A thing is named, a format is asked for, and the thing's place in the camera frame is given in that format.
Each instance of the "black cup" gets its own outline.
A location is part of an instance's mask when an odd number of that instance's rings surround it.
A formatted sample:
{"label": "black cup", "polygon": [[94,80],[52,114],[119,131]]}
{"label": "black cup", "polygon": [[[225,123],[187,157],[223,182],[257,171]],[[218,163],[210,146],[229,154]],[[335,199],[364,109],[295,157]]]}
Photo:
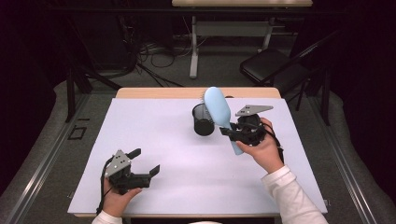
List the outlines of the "black cup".
{"label": "black cup", "polygon": [[198,104],[192,109],[194,130],[201,136],[208,136],[215,130],[215,124],[204,104]]}

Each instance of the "light blue object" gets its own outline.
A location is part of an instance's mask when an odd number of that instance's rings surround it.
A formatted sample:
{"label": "light blue object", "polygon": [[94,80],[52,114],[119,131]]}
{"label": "light blue object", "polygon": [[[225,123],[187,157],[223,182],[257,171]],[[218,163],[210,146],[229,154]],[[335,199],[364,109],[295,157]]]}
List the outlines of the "light blue object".
{"label": "light blue object", "polygon": [[[205,91],[204,103],[213,122],[223,128],[231,130],[231,110],[222,91],[217,87],[210,87]],[[244,153],[234,141],[231,141],[235,155]]]}

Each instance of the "person's left hand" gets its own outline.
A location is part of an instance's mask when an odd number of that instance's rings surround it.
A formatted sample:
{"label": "person's left hand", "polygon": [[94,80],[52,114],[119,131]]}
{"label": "person's left hand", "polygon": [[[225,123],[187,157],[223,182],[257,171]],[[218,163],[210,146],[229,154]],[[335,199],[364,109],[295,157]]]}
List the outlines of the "person's left hand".
{"label": "person's left hand", "polygon": [[123,211],[136,194],[142,189],[130,189],[124,195],[120,195],[116,189],[111,188],[111,184],[107,178],[104,180],[104,193],[107,192],[103,204],[103,211],[113,217],[121,217]]}

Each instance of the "forearm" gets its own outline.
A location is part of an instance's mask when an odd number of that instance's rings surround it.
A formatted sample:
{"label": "forearm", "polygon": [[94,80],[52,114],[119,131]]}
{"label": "forearm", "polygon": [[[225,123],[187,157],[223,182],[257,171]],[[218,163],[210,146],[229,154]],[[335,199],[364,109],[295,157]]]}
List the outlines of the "forearm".
{"label": "forearm", "polygon": [[122,224],[122,218],[113,217],[102,211],[92,222],[92,224]]}
{"label": "forearm", "polygon": [[289,167],[284,166],[262,178],[279,207],[284,224],[327,223],[324,216],[305,194]]}

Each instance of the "white tabletop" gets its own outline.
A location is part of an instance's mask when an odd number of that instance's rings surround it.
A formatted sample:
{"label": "white tabletop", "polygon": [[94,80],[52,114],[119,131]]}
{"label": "white tabletop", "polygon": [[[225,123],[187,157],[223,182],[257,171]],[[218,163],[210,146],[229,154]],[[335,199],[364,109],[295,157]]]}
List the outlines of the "white tabletop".
{"label": "white tabletop", "polygon": [[311,7],[311,0],[173,0],[174,7]]}
{"label": "white tabletop", "polygon": [[[322,213],[318,184],[283,99],[227,99],[232,114],[244,105],[273,105],[260,113],[274,124],[285,163]],[[273,217],[279,211],[260,181],[266,173],[247,154],[235,156],[219,127],[202,137],[191,111],[199,99],[113,99],[68,213],[93,217],[100,201],[103,166],[118,149],[140,147],[132,172],[161,171],[127,206],[126,217]]]}

